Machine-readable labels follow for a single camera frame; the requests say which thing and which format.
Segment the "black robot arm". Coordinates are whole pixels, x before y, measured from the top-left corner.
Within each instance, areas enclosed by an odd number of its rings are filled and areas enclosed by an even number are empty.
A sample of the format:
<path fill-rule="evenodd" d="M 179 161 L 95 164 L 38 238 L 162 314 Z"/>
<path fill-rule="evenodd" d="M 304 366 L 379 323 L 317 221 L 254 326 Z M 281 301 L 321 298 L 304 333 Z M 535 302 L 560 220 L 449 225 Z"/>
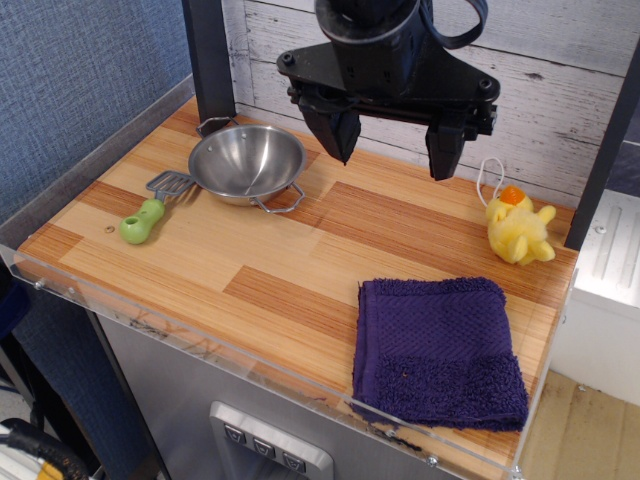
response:
<path fill-rule="evenodd" d="M 430 1 L 318 1 L 327 42 L 282 53 L 288 94 L 326 152 L 347 162 L 363 115 L 426 126 L 431 177 L 451 178 L 464 145 L 492 133 L 500 83 L 451 50 L 483 32 L 488 4 L 473 1 L 477 24 L 446 36 Z"/>

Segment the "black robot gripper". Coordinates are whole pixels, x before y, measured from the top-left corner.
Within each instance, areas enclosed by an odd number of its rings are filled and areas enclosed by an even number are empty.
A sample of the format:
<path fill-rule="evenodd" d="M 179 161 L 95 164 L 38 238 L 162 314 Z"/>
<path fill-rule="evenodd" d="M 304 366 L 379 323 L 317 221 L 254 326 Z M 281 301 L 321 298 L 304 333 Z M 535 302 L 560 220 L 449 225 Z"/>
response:
<path fill-rule="evenodd" d="M 346 164 L 361 133 L 360 116 L 429 125 L 431 177 L 454 176 L 466 136 L 490 135 L 499 82 L 451 55 L 473 43 L 488 17 L 445 35 L 430 9 L 319 9 L 327 42 L 288 50 L 277 60 L 288 94 L 327 154 Z"/>

